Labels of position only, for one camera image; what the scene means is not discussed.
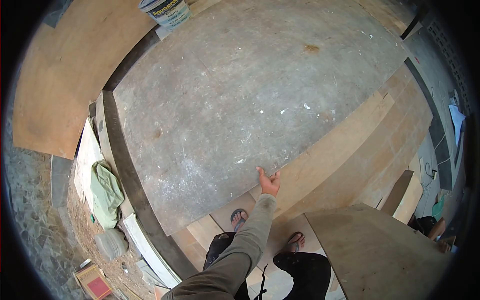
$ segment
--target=aquaproof bucket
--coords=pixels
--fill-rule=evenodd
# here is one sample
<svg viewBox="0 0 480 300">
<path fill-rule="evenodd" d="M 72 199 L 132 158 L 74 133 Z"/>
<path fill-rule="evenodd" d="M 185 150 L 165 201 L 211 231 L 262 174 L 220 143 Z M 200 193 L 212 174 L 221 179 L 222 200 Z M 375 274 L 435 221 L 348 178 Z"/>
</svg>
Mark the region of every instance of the aquaproof bucket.
<svg viewBox="0 0 480 300">
<path fill-rule="evenodd" d="M 138 8 L 168 31 L 173 31 L 192 15 L 185 0 L 142 0 Z"/>
</svg>

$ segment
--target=flip-flop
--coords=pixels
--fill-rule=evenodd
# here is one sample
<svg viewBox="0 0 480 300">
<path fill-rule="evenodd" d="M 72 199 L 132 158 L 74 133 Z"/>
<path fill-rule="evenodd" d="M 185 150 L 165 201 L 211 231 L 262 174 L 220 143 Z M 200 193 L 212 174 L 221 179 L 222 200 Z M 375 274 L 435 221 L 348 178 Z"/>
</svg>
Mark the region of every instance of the flip-flop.
<svg viewBox="0 0 480 300">
<path fill-rule="evenodd" d="M 296 242 L 289 243 L 289 241 L 290 241 L 294 236 L 296 236 L 297 234 L 303 235 L 303 233 L 301 233 L 300 231 L 297 231 L 297 232 L 295 232 L 294 234 L 292 234 L 292 235 L 288 238 L 287 244 L 282 248 L 282 250 L 284 250 L 285 248 L 287 248 L 287 247 L 290 246 L 290 245 L 295 245 L 295 252 L 294 252 L 294 253 L 297 253 L 297 252 L 299 251 L 299 249 L 300 249 L 299 240 L 300 240 L 300 239 L 298 239 Z"/>
<path fill-rule="evenodd" d="M 244 209 L 242 209 L 242 208 L 236 209 L 236 210 L 232 213 L 232 215 L 230 216 L 230 223 L 233 222 L 233 217 L 234 217 L 236 214 L 241 213 L 241 212 L 247 213 L 247 212 L 246 212 Z M 235 228 L 233 229 L 233 232 L 237 232 L 237 230 L 239 230 L 239 228 L 240 228 L 240 225 L 243 224 L 243 223 L 245 223 L 245 221 L 246 221 L 246 220 L 245 220 L 244 218 L 241 218 L 241 219 L 239 220 L 239 222 L 235 225 Z"/>
</svg>

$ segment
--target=black strap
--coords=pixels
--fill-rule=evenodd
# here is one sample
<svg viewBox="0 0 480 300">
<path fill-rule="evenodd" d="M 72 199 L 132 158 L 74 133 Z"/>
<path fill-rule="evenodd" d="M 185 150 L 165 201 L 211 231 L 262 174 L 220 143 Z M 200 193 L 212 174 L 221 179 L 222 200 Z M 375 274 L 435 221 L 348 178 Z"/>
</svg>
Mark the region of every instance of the black strap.
<svg viewBox="0 0 480 300">
<path fill-rule="evenodd" d="M 262 294 L 267 292 L 267 289 L 264 289 L 265 284 L 265 270 L 267 269 L 268 264 L 265 266 L 264 271 L 262 272 L 262 284 L 260 285 L 260 294 L 257 295 L 253 300 L 262 300 Z"/>
</svg>

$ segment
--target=black pants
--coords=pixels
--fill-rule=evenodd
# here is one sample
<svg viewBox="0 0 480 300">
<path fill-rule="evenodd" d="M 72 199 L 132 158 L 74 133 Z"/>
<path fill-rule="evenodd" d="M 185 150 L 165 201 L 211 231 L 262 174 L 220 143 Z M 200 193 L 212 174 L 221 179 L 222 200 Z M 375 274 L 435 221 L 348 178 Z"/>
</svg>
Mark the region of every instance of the black pants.
<svg viewBox="0 0 480 300">
<path fill-rule="evenodd" d="M 232 243 L 234 236 L 235 232 L 224 232 L 214 237 L 208 249 L 204 270 Z M 325 299 L 331 270 L 325 256 L 306 252 L 284 252 L 277 254 L 273 262 L 293 278 L 292 291 L 284 299 Z M 250 300 L 246 281 L 241 284 L 234 298 Z"/>
</svg>

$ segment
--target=dirt ground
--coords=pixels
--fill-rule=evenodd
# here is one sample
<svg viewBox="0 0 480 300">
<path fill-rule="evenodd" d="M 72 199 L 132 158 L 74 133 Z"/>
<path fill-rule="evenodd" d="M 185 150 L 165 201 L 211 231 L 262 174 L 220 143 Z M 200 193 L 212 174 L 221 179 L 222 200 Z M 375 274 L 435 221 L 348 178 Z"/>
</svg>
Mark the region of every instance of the dirt ground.
<svg viewBox="0 0 480 300">
<path fill-rule="evenodd" d="M 142 280 L 142 272 L 135 264 L 141 259 L 141 255 L 138 253 L 130 237 L 127 236 L 129 248 L 124 255 L 121 255 L 110 262 L 107 262 L 102 257 L 96 247 L 94 235 L 102 233 L 103 228 L 98 222 L 92 223 L 88 204 L 86 201 L 85 203 L 80 201 L 73 180 L 70 182 L 67 207 L 75 235 L 85 255 L 92 260 L 92 263 L 98 265 L 98 267 L 103 270 L 105 277 L 112 285 L 115 294 L 117 293 L 116 289 L 120 289 L 128 299 L 155 299 L 154 287 Z M 119 221 L 117 229 L 125 233 L 122 226 L 122 221 Z M 122 263 L 126 264 L 128 273 L 123 271 L 121 266 Z M 136 295 L 129 291 L 125 286 L 132 290 Z"/>
</svg>

